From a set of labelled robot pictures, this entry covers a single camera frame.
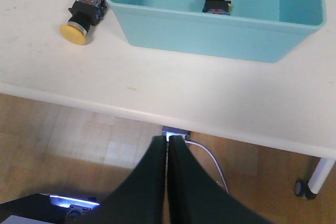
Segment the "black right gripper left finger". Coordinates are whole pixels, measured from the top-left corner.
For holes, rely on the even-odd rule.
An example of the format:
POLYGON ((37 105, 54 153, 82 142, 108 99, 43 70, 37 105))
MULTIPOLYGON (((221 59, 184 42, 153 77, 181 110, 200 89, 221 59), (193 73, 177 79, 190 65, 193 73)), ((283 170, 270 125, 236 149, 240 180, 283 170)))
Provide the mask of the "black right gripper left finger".
POLYGON ((126 180, 76 223, 162 223, 166 149, 165 136, 154 136, 126 180))

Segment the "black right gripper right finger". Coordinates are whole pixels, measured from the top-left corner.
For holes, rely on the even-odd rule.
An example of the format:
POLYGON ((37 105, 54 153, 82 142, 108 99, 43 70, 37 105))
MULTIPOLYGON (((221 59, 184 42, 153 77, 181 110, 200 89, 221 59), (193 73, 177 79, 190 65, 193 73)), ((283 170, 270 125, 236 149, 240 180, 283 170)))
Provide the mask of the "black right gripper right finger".
POLYGON ((167 194, 171 223, 269 223, 218 186, 178 135, 169 139, 167 194))

